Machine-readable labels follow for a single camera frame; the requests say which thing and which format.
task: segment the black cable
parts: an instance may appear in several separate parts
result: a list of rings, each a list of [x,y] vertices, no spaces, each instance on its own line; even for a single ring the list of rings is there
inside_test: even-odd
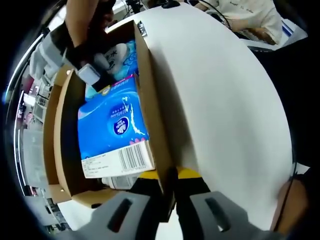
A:
[[[221,16],[223,17],[223,19],[225,20],[225,22],[228,24],[228,28],[229,28],[230,30],[232,30],[229,21],[226,19],[226,17],[225,17],[216,7],[212,6],[212,4],[210,4],[210,3],[208,3],[207,1],[204,1],[204,0],[198,0],[198,1],[199,1],[199,2],[203,2],[203,3],[205,3],[205,4],[208,4],[208,5],[209,5],[210,7],[212,7],[214,10],[216,10],[216,12],[217,12],[219,15],[221,15]]]
[[[121,2],[124,4],[124,8],[125,8],[125,11],[126,11],[126,14],[125,14],[124,17],[122,18],[122,20],[123,20],[123,19],[126,18],[127,15],[129,15],[129,6],[128,6],[128,8],[127,8],[127,3],[124,2],[124,0],[121,0]]]
[[[126,17],[129,17],[130,16],[130,11],[132,10],[132,7],[127,11],[127,13],[124,15],[124,17],[122,18],[122,20],[123,19],[125,19]]]
[[[298,161],[295,159],[295,154],[294,154],[293,151],[292,151],[292,158],[293,158],[293,161],[294,161],[293,174],[292,174],[292,177],[290,179],[289,187],[288,187],[288,189],[287,189],[287,191],[285,193],[284,199],[283,199],[283,203],[282,203],[282,206],[281,206],[279,217],[278,217],[278,219],[277,219],[277,221],[275,223],[275,226],[274,226],[274,230],[273,230],[274,232],[276,232],[278,230],[278,228],[279,228],[281,219],[282,219],[283,214],[284,214],[284,210],[285,210],[286,202],[287,202],[287,199],[288,199],[288,196],[289,196],[289,192],[290,192],[292,183],[294,182],[294,179],[295,179],[295,176],[296,176],[296,170],[297,170]]]

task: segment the yellow tape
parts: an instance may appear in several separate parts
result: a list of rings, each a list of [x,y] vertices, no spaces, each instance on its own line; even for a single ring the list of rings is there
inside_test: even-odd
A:
[[[182,166],[177,166],[176,169],[178,171],[178,178],[179,179],[201,178],[201,175],[192,169],[185,168]],[[158,173],[156,170],[145,171],[140,174],[139,178],[141,178],[141,179],[159,179]]]
[[[145,171],[140,174],[140,179],[159,179],[158,173],[156,170],[153,171]]]
[[[182,166],[177,166],[176,167],[178,171],[178,178],[179,179],[196,179],[196,178],[201,178],[201,175],[197,173],[196,171],[190,169],[190,168],[185,168]]]

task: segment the cardboard flap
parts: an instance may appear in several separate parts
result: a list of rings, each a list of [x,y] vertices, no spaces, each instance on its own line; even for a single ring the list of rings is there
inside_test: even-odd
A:
[[[84,104],[85,88],[72,71],[62,86],[55,114],[55,167],[60,185],[70,196],[92,189],[95,183],[84,176],[78,144],[78,109]]]
[[[49,185],[59,184],[54,153],[54,125],[60,92],[61,87],[54,85],[46,108],[43,125],[43,159]]]
[[[71,200],[70,195],[63,190],[60,184],[49,185],[52,201],[55,204]]]
[[[174,166],[169,153],[165,128],[157,99],[148,46],[138,26],[134,24],[135,44],[139,68],[139,97],[144,123],[149,133],[149,144],[159,176],[160,185],[166,191],[169,169]]]
[[[72,199],[86,205],[89,208],[95,209],[101,204],[105,203],[117,193],[121,191],[114,190],[111,188],[99,190],[99,191],[85,191],[77,195],[72,196]]]

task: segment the white packaged item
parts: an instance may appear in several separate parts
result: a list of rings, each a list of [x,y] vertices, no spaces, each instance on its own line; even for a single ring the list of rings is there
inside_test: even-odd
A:
[[[108,73],[115,74],[120,70],[128,51],[129,49],[125,43],[119,43],[104,55],[110,65],[107,70]]]
[[[125,176],[103,177],[101,181],[112,189],[130,190],[139,178],[139,175],[140,173]]]

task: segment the white shirt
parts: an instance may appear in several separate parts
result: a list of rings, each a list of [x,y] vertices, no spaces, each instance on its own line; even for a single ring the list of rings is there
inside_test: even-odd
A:
[[[228,20],[237,20],[242,28],[265,28],[268,35],[278,44],[282,36],[282,20],[273,0],[205,0],[216,7]],[[207,8],[208,4],[200,1]],[[243,30],[240,33],[257,40],[252,33]]]

